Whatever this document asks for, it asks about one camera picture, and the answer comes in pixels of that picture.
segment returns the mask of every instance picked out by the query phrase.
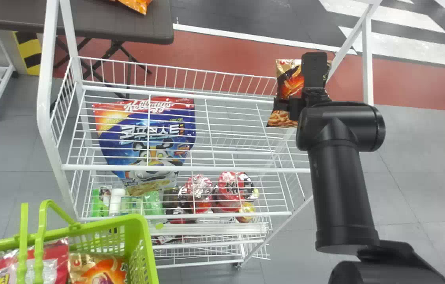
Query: chip bag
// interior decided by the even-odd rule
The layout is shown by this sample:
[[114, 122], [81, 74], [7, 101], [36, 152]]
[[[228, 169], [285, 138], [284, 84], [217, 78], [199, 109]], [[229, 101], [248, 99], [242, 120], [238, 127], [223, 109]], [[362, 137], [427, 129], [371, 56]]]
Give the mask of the chip bag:
[[147, 14], [147, 7], [152, 2], [152, 0], [119, 0], [119, 2], [145, 15]]
[[[17, 257], [19, 249], [11, 250], [0, 256], [0, 284], [17, 283]], [[42, 277], [44, 284], [65, 284], [68, 278], [68, 258], [69, 245], [68, 239], [60, 239], [44, 244], [43, 264], [44, 270]], [[26, 275], [24, 280], [26, 284], [33, 283], [34, 273], [34, 247], [29, 247], [26, 257]]]
[[171, 189], [195, 137], [194, 100], [176, 97], [94, 104], [98, 141], [109, 165], [156, 166], [157, 171], [114, 171], [127, 193]]
[[[303, 74], [301, 72], [301, 59], [277, 59], [277, 98], [289, 100], [291, 97], [301, 97], [303, 89]], [[327, 62], [327, 71], [324, 75], [326, 84], [327, 75], [331, 68], [331, 61]], [[289, 119], [289, 112], [273, 109], [266, 126], [272, 127], [297, 127], [298, 121]]]
[[72, 284], [125, 284], [127, 264], [111, 255], [70, 253]]

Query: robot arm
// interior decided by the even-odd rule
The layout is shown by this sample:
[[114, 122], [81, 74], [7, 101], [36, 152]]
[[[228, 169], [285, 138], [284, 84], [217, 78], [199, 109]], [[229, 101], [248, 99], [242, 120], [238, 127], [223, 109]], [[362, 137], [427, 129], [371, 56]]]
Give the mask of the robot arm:
[[412, 246], [379, 239], [375, 230], [360, 151], [376, 151], [385, 124], [373, 106], [331, 102], [322, 76], [327, 55], [302, 56], [302, 98], [288, 110], [298, 116], [296, 146], [309, 153], [316, 211], [316, 250], [355, 255], [331, 272], [330, 284], [445, 284], [445, 278], [419, 257]]

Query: yellow and black striped post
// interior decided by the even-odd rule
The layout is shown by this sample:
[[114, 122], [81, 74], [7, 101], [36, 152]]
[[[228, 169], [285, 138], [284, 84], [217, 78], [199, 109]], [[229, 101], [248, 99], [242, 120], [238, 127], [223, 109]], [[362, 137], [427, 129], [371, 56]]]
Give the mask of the yellow and black striped post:
[[26, 66], [28, 75], [39, 75], [42, 47], [34, 32], [13, 32], [19, 54]]

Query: green shopping basket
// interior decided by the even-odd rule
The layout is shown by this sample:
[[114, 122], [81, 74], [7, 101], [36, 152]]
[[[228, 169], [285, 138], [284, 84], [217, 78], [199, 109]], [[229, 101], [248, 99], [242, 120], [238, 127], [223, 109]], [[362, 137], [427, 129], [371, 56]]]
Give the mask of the green shopping basket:
[[[46, 230], [47, 209], [51, 208], [68, 223], [67, 228]], [[123, 257], [128, 263], [128, 283], [159, 284], [147, 220], [140, 214], [129, 214], [107, 220], [80, 224], [53, 200], [44, 200], [39, 210], [36, 234], [28, 234], [28, 203], [21, 205], [19, 234], [0, 239], [0, 255], [19, 248], [17, 284], [25, 284], [26, 251], [35, 244], [34, 284], [42, 284], [44, 241], [69, 238], [70, 252], [105, 253]]]

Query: white bottle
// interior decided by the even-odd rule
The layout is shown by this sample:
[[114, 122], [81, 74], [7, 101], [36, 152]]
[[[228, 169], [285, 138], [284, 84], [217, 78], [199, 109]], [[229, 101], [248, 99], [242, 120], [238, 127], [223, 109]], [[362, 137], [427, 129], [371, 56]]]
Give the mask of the white bottle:
[[116, 217], [120, 215], [121, 199], [125, 196], [125, 189], [112, 189], [112, 195], [110, 196], [110, 206], [108, 207], [109, 217]]

